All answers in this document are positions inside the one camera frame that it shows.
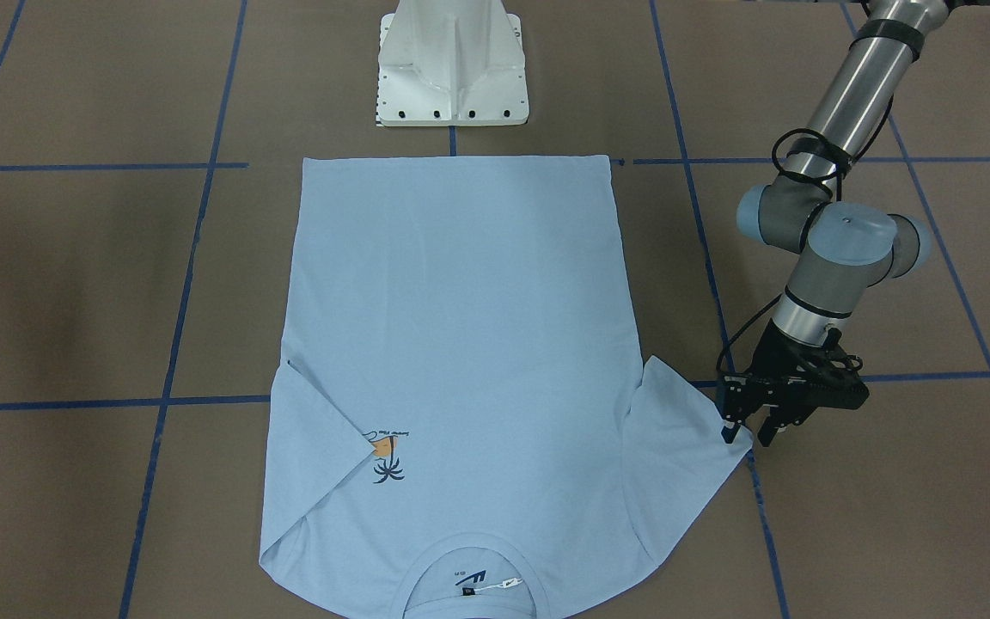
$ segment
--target black band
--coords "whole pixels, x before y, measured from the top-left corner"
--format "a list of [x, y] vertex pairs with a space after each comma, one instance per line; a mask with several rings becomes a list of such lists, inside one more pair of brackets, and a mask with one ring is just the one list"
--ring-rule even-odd
[[833, 144], [830, 140], [825, 145], [818, 138], [797, 138], [785, 156], [794, 156], [797, 153], [814, 154], [822, 160], [830, 161], [844, 175], [850, 172], [850, 153], [845, 152], [838, 144]]
[[926, 39], [922, 32], [915, 30], [915, 28], [910, 27], [910, 25], [904, 22], [897, 22], [897, 20], [869, 20], [858, 31], [858, 36], [853, 39], [853, 43], [857, 43], [862, 39], [875, 38], [875, 36], [883, 39], [899, 40], [904, 46], [911, 47], [911, 52], [914, 56], [912, 62], [919, 59], [919, 54], [923, 51], [923, 40]]
[[842, 318], [849, 318], [850, 314], [852, 314], [852, 312], [847, 312], [845, 314], [841, 312], [830, 312], [830, 310], [828, 309], [820, 309], [820, 307], [816, 307], [813, 304], [810, 304], [805, 301], [801, 301], [801, 299], [798, 298], [797, 295], [793, 294], [793, 291], [789, 290], [789, 286], [785, 287], [785, 296], [788, 297], [790, 301], [794, 302], [797, 305], [800, 305], [801, 307], [803, 307], [803, 309], [808, 310], [813, 314], [820, 314], [821, 316], [827, 316], [828, 318], [840, 318], [840, 320], [842, 320]]

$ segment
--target neckline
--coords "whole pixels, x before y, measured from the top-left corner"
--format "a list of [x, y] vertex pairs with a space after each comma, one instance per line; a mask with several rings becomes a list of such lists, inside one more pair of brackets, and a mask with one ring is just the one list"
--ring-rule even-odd
[[[534, 597], [537, 619], [551, 619], [545, 587], [538, 579], [537, 572], [529, 565], [529, 561], [526, 561], [526, 557], [502, 537], [488, 536], [486, 533], [457, 533], [454, 536], [445, 537], [420, 554], [400, 580], [400, 587], [397, 588], [393, 598], [392, 612], [389, 616], [401, 619], [407, 609], [407, 600], [412, 596], [412, 591], [415, 591], [416, 584], [427, 572], [427, 569], [448, 552], [462, 548], [490, 549], [490, 551], [499, 553], [504, 559], [510, 561], [510, 564], [514, 565], [514, 568], [522, 575], [522, 579], [526, 580], [526, 585], [529, 586], [529, 592]], [[483, 602], [483, 600], [462, 599], [459, 604], [448, 603], [448, 606], [453, 609], [459, 607], [473, 608], [473, 604], [478, 602]]]

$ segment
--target folded sleeve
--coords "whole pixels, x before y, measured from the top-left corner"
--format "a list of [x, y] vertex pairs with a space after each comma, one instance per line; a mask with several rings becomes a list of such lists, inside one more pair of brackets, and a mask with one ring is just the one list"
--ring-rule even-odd
[[720, 427], [708, 397], [663, 361], [648, 360], [621, 426], [621, 469], [632, 528], [656, 564], [750, 450], [747, 428], [728, 445]]
[[373, 445], [290, 361], [270, 391], [264, 554], [373, 453]]

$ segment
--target printed logo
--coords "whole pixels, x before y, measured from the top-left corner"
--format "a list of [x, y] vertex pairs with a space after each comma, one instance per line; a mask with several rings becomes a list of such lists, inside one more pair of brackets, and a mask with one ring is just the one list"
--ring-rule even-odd
[[[464, 572], [457, 572], [455, 575], [456, 576], [460, 576], [463, 573]], [[464, 583], [464, 581], [467, 581], [467, 580], [472, 580], [472, 584], [473, 585], [476, 585], [476, 584], [479, 584], [479, 583], [483, 583], [483, 581], [484, 581], [484, 579], [486, 579], [486, 577], [487, 577], [487, 571], [486, 571], [486, 569], [484, 569], [484, 571], [476, 572], [476, 573], [473, 573], [473, 575], [471, 575], [471, 576], [465, 576], [464, 579], [457, 580], [455, 583], [453, 583], [453, 586], [456, 587], [460, 583]]]
[[400, 459], [396, 456], [396, 447], [400, 443], [400, 438], [408, 436], [410, 432], [389, 432], [385, 430], [374, 430], [366, 432], [362, 436], [373, 445], [373, 473], [381, 476], [373, 483], [384, 483], [388, 478], [404, 478], [404, 468], [400, 466]]

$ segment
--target work surface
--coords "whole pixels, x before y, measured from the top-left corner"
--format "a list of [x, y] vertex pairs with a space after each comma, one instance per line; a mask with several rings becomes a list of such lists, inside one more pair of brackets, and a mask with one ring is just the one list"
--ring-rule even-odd
[[[390, 130], [393, 1], [0, 3], [0, 616], [329, 616], [255, 564], [303, 156], [608, 154], [644, 355], [711, 383], [794, 262], [736, 203], [864, 17], [507, 4], [530, 122]], [[939, 238], [845, 334], [869, 402], [756, 450], [582, 616], [990, 616], [990, 9], [931, 36], [845, 188]]]

